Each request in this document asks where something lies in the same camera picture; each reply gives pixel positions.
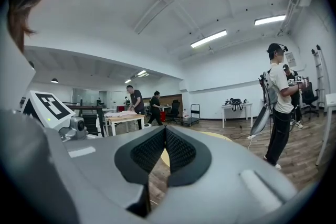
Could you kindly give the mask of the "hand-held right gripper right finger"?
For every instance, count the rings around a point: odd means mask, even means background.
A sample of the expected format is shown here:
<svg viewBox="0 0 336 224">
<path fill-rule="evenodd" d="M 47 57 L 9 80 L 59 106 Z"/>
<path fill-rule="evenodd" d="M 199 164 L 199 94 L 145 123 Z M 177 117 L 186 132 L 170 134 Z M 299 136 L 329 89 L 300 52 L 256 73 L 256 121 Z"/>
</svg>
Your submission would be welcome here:
<svg viewBox="0 0 336 224">
<path fill-rule="evenodd" d="M 174 209 L 278 209 L 296 194 L 278 170 L 243 146 L 166 127 L 171 174 L 165 206 Z"/>
</svg>

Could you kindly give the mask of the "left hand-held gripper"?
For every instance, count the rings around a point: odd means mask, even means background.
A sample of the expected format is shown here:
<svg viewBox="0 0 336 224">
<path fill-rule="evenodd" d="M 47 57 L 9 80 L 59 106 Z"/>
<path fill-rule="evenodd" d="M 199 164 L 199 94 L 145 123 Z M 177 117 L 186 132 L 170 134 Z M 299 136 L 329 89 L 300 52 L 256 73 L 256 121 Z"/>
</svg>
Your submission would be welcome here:
<svg viewBox="0 0 336 224">
<path fill-rule="evenodd" d="M 84 119 L 52 93 L 28 91 L 21 113 L 35 118 L 45 128 L 56 130 L 63 141 L 84 140 L 88 136 Z"/>
</svg>

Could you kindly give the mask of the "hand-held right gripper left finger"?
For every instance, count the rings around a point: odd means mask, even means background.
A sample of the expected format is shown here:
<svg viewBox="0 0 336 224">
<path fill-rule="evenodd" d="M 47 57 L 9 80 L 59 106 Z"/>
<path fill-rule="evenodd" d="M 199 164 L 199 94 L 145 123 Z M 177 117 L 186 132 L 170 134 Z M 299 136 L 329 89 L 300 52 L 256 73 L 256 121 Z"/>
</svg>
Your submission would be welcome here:
<svg viewBox="0 0 336 224">
<path fill-rule="evenodd" d="M 66 142 L 85 178 L 110 201 L 145 217 L 151 212 L 149 174 L 165 148 L 165 127 Z"/>
</svg>

